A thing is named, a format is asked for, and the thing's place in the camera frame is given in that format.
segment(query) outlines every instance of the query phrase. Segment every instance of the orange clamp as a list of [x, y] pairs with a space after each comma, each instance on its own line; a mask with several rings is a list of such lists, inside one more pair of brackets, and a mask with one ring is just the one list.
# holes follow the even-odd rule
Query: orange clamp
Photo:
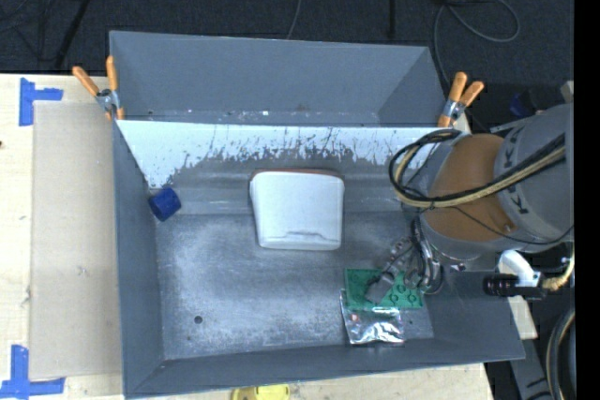
[[448, 94], [443, 112], [438, 119], [438, 127], [449, 127], [454, 124], [458, 117], [469, 107], [477, 96], [484, 90], [482, 81], [474, 81], [467, 89], [467, 74], [457, 72]]

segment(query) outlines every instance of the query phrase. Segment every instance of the wooden table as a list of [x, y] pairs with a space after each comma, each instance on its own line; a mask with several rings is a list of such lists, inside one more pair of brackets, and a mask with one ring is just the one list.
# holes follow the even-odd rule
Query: wooden table
[[[37, 89], [55, 87], [63, 89], [64, 96], [56, 102], [60, 109], [77, 108], [99, 111], [98, 104], [71, 76], [43, 76], [0, 74], [0, 380], [7, 379], [10, 372], [10, 346], [18, 344], [30, 347], [30, 314], [32, 302], [36, 301], [34, 292], [30, 297], [32, 274], [32, 219], [34, 218], [34, 131], [32, 126], [19, 126], [20, 79], [25, 77], [36, 84]], [[106, 78], [94, 78], [100, 88], [108, 85]], [[105, 121], [100, 113], [98, 121]], [[86, 211], [82, 203], [77, 215], [93, 215]], [[512, 303], [513, 314], [522, 338], [536, 337], [536, 331], [529, 315], [527, 304], [518, 299]], [[68, 351], [77, 345], [66, 344], [62, 348]], [[33, 352], [38, 357], [44, 352]], [[486, 371], [482, 364], [449, 366], [433, 369], [396, 372], [298, 382], [290, 385], [291, 399], [389, 399], [406, 398], [426, 399], [493, 399]], [[52, 397], [84, 398], [111, 397], [121, 395], [121, 376], [118, 372], [95, 373], [68, 376], [64, 392]], [[181, 398], [198, 400], [229, 399], [231, 391], [215, 391], [180, 395]]]

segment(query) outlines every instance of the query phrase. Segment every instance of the black floor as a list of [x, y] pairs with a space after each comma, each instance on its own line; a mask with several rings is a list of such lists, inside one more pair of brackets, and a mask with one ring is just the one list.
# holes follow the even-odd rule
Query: black floor
[[104, 75], [111, 30], [426, 45], [444, 87], [458, 70], [486, 84], [475, 131], [562, 102], [574, 79], [575, 0], [91, 0], [71, 38], [82, 1], [1, 0], [0, 71]]

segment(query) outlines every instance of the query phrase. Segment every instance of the blue tape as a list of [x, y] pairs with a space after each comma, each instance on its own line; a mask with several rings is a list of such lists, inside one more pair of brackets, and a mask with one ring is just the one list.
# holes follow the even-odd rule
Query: blue tape
[[10, 380], [0, 385], [0, 398], [28, 400], [30, 395], [52, 395], [62, 393], [65, 379], [29, 381], [29, 350], [20, 345], [10, 348]]
[[63, 98], [61, 89], [45, 88], [36, 90], [36, 84], [21, 77], [21, 94], [19, 102], [19, 126], [30, 126], [34, 123], [35, 100], [60, 100]]

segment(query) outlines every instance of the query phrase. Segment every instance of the black cable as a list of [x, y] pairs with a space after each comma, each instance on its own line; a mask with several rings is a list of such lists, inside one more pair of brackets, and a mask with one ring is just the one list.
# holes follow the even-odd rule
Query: black cable
[[563, 399], [563, 389], [560, 382], [560, 347], [561, 342], [575, 321], [575, 306], [571, 304], [557, 320], [547, 344], [546, 376], [553, 398]]
[[461, 212], [463, 215], [465, 215], [466, 217], [468, 217], [470, 220], [472, 220], [473, 222], [477, 223], [478, 225], [480, 225], [481, 227], [488, 229], [489, 231], [491, 231], [492, 233], [498, 235], [499, 237], [503, 237], [507, 240], [512, 240], [513, 242], [519, 242], [521, 244], [527, 244], [527, 245], [555, 245], [555, 244], [559, 244], [560, 242], [562, 242], [564, 240], [564, 238], [571, 232], [571, 230], [573, 229], [573, 227], [575, 226], [575, 224], [573, 224], [571, 227], [569, 227], [560, 237], [551, 240], [549, 242], [533, 242], [530, 240], [523, 240], [523, 239], [518, 239], [517, 237], [511, 237], [510, 235], [506, 235], [492, 227], [490, 227], [489, 225], [487, 225], [485, 222], [482, 222], [481, 220], [479, 220], [478, 218], [474, 217], [473, 215], [469, 214], [468, 212], [465, 212], [464, 210], [462, 210], [460, 207], [455, 206], [451, 206], [451, 207], [444, 207], [444, 208], [448, 208], [448, 209], [455, 209], [458, 210], [459, 212]]
[[[422, 197], [422, 196], [415, 196], [411, 193], [409, 193], [404, 185], [401, 185], [398, 181], [401, 182], [401, 178], [398, 179], [398, 181], [396, 180], [396, 176], [395, 176], [395, 172], [394, 172], [394, 167], [396, 162], [398, 161], [398, 159], [404, 155], [406, 152], [408, 152], [409, 150], [411, 150], [414, 147], [419, 147], [421, 148], [423, 145], [426, 145], [428, 143], [434, 143], [434, 142], [439, 142], [439, 141], [447, 141], [447, 140], [452, 140], [454, 139], [458, 134], [460, 134], [461, 132], [459, 130], [454, 130], [454, 129], [447, 129], [447, 130], [439, 130], [436, 132], [433, 132], [433, 134], [438, 134], [438, 137], [436, 137], [435, 135], [430, 135], [427, 134], [426, 136], [424, 136], [423, 138], [421, 138], [419, 141], [411, 143], [407, 146], [405, 146], [404, 148], [400, 149], [398, 152], [396, 152], [394, 154], [394, 156], [391, 158], [389, 166], [388, 166], [388, 175], [390, 178], [390, 182], [392, 183], [392, 185], [394, 186], [394, 188], [401, 194], [403, 194], [405, 197], [407, 197], [410, 200], [416, 200], [416, 201], [427, 201], [427, 202], [431, 202], [432, 204], [435, 202], [440, 202], [440, 201], [448, 201], [448, 200], [457, 200], [457, 199], [461, 199], [467, 195], [471, 195], [471, 194], [475, 194], [478, 192], [481, 192], [483, 190], [486, 190], [488, 188], [491, 188], [493, 186], [495, 186], [496, 184], [498, 184], [499, 182], [511, 177], [512, 175], [524, 170], [525, 168], [531, 166], [532, 164], [534, 164], [536, 161], [544, 158], [545, 156], [551, 154], [552, 152], [554, 152], [555, 150], [561, 148], [564, 146], [564, 134], [559, 135], [558, 137], [556, 137], [554, 140], [550, 141], [549, 143], [547, 143], [546, 145], [544, 145], [543, 147], [541, 147], [540, 149], [538, 149], [536, 152], [534, 152], [533, 154], [529, 155], [527, 158], [523, 159], [521, 162], [519, 162], [516, 166], [514, 166], [513, 168], [505, 171], [504, 173], [502, 173], [501, 175], [499, 175], [498, 177], [496, 177], [494, 180], [492, 180], [491, 182], [488, 182], [485, 185], [476, 187], [476, 188], [471, 188], [471, 189], [467, 189], [464, 190], [462, 192], [457, 192], [457, 193], [453, 193], [453, 194], [446, 194], [446, 195], [441, 195], [439, 197]], [[554, 161], [552, 164], [550, 165], [554, 165], [555, 163], [559, 162], [559, 161], [563, 161], [564, 160], [564, 156], [557, 159], [556, 161]], [[530, 173], [529, 175], [527, 175], [526, 177], [520, 179], [520, 181], [529, 178], [537, 173], [539, 173], [540, 170], [534, 171], [532, 173]], [[505, 190], [506, 188], [508, 188], [510, 185], [505, 186], [504, 188], [498, 190], [497, 192], [501, 192], [503, 190]]]

